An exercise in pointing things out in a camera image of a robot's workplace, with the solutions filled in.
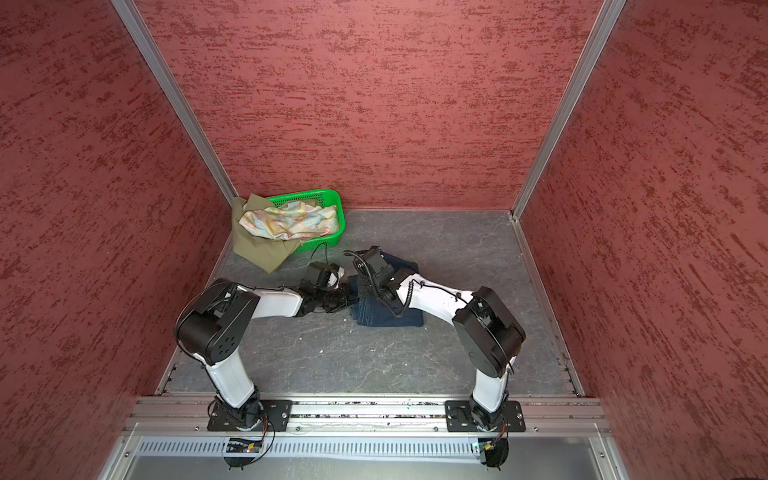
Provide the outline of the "pastel patterned skirt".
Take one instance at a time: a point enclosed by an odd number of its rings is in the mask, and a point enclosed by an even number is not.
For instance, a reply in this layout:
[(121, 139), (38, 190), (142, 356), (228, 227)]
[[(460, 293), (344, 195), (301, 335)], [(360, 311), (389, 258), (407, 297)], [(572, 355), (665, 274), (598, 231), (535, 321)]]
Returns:
[(310, 240), (340, 232), (335, 206), (322, 207), (303, 200), (246, 212), (239, 223), (252, 235), (269, 240)]

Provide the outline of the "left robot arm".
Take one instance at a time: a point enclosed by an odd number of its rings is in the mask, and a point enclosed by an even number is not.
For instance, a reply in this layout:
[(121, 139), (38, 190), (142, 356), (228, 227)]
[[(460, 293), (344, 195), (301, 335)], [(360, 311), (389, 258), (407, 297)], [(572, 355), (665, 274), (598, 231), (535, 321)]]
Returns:
[(239, 352), (251, 321), (335, 313), (356, 301), (345, 282), (322, 288), (303, 281), (297, 287), (259, 289), (224, 278), (195, 296), (177, 319), (174, 338), (215, 388), (208, 429), (249, 432), (267, 427), (268, 414)]

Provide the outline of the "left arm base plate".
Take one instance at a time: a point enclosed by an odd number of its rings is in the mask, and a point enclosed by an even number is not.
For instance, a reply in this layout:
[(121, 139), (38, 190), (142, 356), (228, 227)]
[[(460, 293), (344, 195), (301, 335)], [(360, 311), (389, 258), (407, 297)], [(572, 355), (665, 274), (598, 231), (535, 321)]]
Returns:
[(261, 432), (271, 427), (277, 432), (287, 428), (293, 402), (290, 400), (247, 401), (234, 408), (215, 397), (208, 405), (209, 432)]

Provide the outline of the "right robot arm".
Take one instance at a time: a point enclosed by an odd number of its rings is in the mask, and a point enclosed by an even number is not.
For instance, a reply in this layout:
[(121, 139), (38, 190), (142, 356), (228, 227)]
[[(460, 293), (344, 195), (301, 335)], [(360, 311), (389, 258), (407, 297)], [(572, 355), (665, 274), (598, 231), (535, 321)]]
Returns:
[(509, 373), (526, 333), (490, 288), (465, 291), (432, 282), (409, 268), (383, 262), (353, 262), (364, 321), (373, 326), (409, 326), (422, 312), (450, 324), (476, 368), (469, 400), (481, 431), (503, 431)]

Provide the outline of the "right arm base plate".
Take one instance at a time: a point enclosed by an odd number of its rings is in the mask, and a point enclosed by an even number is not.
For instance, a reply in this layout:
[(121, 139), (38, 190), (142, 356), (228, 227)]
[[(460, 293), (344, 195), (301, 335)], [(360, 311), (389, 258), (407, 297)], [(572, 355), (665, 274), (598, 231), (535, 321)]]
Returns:
[(494, 433), (526, 431), (522, 407), (517, 401), (505, 401), (493, 412), (486, 411), (474, 400), (449, 400), (444, 404), (449, 432)]

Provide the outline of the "blue denim skirt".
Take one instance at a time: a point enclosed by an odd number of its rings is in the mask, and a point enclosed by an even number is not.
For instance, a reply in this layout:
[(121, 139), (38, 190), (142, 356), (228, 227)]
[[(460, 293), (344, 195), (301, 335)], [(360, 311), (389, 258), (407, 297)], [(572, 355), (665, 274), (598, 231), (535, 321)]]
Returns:
[(424, 325), (420, 310), (405, 309), (398, 300), (382, 303), (375, 296), (371, 282), (365, 273), (349, 278), (349, 288), (357, 296), (357, 303), (351, 307), (351, 315), (358, 325), (366, 327), (417, 327)]

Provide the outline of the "olive green skirt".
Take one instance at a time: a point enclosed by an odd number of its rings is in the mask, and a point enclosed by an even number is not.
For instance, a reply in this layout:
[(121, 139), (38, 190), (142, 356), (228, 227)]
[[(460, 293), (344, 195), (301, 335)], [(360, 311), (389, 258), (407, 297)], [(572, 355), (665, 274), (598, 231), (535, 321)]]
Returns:
[(300, 240), (269, 240), (254, 236), (239, 223), (246, 212), (273, 207), (274, 203), (269, 199), (252, 194), (248, 199), (235, 197), (230, 204), (233, 251), (266, 273), (275, 272), (302, 245)]

